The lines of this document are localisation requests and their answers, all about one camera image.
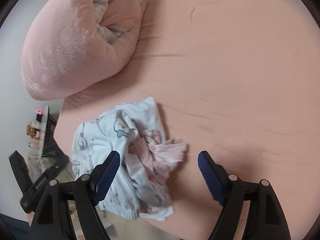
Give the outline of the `light blue cartoon pajama garment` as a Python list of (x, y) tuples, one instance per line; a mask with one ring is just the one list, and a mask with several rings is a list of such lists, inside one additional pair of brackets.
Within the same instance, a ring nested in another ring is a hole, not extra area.
[(152, 128), (159, 131), (162, 139), (165, 137), (156, 102), (149, 97), (112, 107), (76, 129), (72, 160), (77, 178), (90, 174), (112, 151), (120, 157), (107, 195), (98, 203), (100, 209), (129, 220), (143, 217), (164, 221), (174, 213), (166, 185), (149, 178), (142, 161), (129, 152), (140, 133)]

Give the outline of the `pink clothes pile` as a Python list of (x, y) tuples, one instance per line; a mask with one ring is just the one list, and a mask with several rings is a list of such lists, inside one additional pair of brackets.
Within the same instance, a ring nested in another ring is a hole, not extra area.
[(184, 160), (188, 144), (178, 138), (163, 141), (160, 131), (146, 129), (129, 144), (129, 154), (135, 154), (146, 169), (148, 179), (165, 185), (170, 173)]

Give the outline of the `small black side table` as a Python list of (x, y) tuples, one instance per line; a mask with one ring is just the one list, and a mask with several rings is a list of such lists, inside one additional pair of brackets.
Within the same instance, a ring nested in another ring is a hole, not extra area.
[(61, 158), (64, 153), (60, 150), (54, 139), (54, 130), (57, 121), (50, 114), (50, 108), (37, 109), (36, 120), (31, 121), (26, 127), (26, 134), (29, 137), (29, 147), (41, 158)]

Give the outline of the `pink bed sheet mattress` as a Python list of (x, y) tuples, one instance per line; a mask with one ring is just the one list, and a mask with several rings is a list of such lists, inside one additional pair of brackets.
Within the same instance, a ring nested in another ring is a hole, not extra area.
[(202, 150), (242, 180), (267, 179), (292, 239), (307, 234), (319, 215), (319, 28), (300, 0), (148, 0), (131, 61), (64, 100), (55, 140), (70, 154), (82, 122), (150, 96), (189, 151), (168, 181), (174, 214), (128, 221), (121, 239), (148, 226), (209, 237), (221, 207)]

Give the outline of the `rolled pink quilt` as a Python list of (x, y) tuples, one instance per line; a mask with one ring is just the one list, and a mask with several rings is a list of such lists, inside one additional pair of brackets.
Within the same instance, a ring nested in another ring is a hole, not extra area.
[(148, 0), (49, 0), (25, 38), (22, 80), (35, 100), (63, 99), (120, 72)]

